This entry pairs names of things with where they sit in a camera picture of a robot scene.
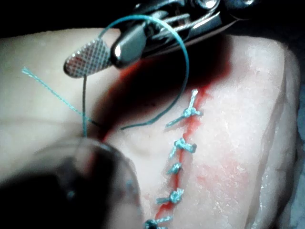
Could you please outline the right arm needle driver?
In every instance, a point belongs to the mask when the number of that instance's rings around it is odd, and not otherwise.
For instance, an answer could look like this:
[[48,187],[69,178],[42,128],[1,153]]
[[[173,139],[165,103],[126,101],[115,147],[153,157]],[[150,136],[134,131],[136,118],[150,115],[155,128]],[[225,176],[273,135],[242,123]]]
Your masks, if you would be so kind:
[[[253,16],[251,0],[148,0],[132,11],[162,20],[186,44],[196,43],[223,32],[237,21]],[[132,26],[132,56],[142,58],[177,47],[171,33],[160,24],[144,20]]]

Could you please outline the right arm needle driver jaw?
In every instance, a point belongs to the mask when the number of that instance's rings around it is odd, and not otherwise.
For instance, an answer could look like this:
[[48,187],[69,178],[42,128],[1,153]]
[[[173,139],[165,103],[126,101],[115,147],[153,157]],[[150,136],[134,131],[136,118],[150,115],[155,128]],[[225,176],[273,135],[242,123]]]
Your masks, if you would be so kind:
[[112,66],[110,48],[97,38],[72,53],[64,62],[64,72],[72,78],[83,78]]
[[144,56],[148,35],[147,22],[132,23],[126,27],[111,47],[111,62],[125,68]]

